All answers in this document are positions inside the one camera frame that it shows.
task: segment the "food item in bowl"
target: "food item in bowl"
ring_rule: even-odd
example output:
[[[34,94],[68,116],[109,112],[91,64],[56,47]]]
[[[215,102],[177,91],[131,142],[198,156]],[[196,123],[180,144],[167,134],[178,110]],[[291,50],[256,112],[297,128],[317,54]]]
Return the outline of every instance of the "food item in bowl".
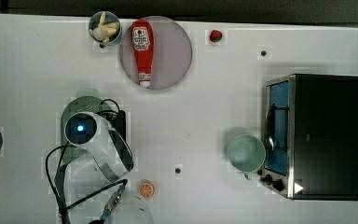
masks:
[[[118,33],[120,30],[120,23],[118,21],[110,22],[104,24],[106,20],[106,13],[103,12],[100,18],[100,23],[98,23],[98,27],[94,30],[89,30],[89,34],[96,40],[101,41],[103,43],[108,43],[110,38]]]

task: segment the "label on bottle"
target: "label on bottle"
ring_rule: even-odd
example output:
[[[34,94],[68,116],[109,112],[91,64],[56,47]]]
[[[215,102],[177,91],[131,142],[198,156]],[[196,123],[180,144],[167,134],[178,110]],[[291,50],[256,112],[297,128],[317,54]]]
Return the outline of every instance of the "label on bottle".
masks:
[[[139,74],[139,81],[150,81],[150,74],[146,74],[146,73],[140,73]]]
[[[150,40],[146,27],[135,27],[132,31],[132,44],[136,50],[149,49]]]

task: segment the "blue light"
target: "blue light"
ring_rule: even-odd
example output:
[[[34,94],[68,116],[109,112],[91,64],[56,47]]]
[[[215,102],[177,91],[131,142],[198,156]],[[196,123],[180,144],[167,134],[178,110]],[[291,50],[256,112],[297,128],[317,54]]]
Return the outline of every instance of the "blue light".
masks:
[[[79,132],[83,132],[84,126],[83,126],[83,125],[77,126],[77,130],[78,130]]]

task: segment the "mug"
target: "mug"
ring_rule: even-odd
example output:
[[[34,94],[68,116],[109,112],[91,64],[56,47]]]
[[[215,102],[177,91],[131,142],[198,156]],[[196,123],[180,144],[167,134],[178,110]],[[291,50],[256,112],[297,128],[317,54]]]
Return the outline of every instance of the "mug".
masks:
[[[259,139],[244,134],[234,138],[228,145],[227,157],[231,164],[250,180],[252,173],[263,165],[266,149]]]

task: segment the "ketchup bottle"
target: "ketchup bottle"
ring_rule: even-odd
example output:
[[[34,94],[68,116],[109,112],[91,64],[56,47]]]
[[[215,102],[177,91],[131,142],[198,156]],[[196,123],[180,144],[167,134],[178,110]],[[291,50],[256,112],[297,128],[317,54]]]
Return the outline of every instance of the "ketchup bottle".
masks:
[[[131,27],[131,38],[133,53],[138,65],[139,85],[149,88],[154,48],[153,30],[149,22],[135,21]]]

